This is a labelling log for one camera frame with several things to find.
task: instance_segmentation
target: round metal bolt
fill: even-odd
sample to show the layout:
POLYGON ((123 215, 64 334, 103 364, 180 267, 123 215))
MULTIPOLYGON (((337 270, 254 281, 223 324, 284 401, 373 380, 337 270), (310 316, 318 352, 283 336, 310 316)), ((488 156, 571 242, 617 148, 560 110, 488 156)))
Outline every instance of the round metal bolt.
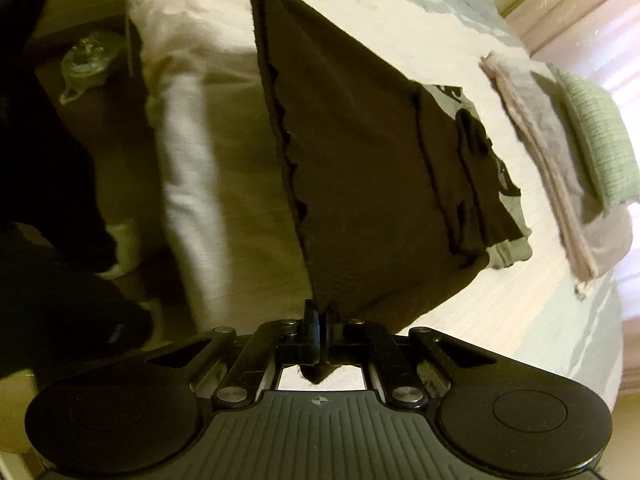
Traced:
POLYGON ((241 402, 246 399, 246 390, 237 386, 228 386, 222 388, 216 395, 224 402, 241 402))
POLYGON ((395 400, 400 402, 418 402, 424 395, 414 386, 400 386, 391 392, 395 400))

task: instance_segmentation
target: pillow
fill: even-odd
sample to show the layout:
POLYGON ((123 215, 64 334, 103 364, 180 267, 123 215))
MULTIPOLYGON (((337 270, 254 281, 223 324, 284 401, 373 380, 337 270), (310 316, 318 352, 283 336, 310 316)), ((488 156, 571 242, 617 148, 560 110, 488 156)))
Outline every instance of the pillow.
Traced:
POLYGON ((564 91, 586 169, 604 216, 640 198, 640 170, 618 106, 604 88, 550 65, 564 91))
POLYGON ((544 63, 527 57, 492 52, 481 65, 540 171, 574 276, 581 283, 603 276, 628 253, 631 220, 624 206, 604 218, 561 86, 544 63))

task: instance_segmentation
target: bed sheet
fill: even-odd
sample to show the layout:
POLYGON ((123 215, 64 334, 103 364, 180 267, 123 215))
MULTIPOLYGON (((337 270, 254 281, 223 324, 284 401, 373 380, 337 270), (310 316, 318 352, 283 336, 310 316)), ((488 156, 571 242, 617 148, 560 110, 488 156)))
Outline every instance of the bed sheet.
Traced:
MULTIPOLYGON (((527 56, 491 1, 304 1, 407 77, 462 87, 522 190, 533 257, 484 270, 413 326, 574 378, 613 406, 622 373, 620 300, 608 275, 589 298, 575 297, 538 170, 479 67, 492 50, 527 56)), ((248 0, 129 3, 143 40, 169 238, 198 326, 250 332, 298 316, 308 283, 262 99, 248 0)), ((344 370, 322 387, 355 381, 344 370)), ((294 372, 286 383, 309 387, 294 372)))

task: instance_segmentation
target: sheer curtain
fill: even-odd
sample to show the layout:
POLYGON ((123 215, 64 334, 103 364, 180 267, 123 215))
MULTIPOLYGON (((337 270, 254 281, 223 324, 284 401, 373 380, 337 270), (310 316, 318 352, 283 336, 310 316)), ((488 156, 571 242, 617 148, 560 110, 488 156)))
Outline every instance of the sheer curtain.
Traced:
MULTIPOLYGON (((531 57, 584 76, 615 99, 640 160, 640 0, 526 0, 507 16, 531 57)), ((616 269, 623 301, 621 393, 640 392, 640 205, 634 243, 616 269)))

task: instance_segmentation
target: green patterned fabric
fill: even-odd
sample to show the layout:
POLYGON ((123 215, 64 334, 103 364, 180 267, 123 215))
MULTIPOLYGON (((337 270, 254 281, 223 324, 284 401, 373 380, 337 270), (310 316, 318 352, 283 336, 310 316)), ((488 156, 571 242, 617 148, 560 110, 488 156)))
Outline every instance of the green patterned fabric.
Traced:
POLYGON ((562 86, 586 168, 604 216, 640 198, 640 170, 618 106, 604 88, 549 65, 562 86))

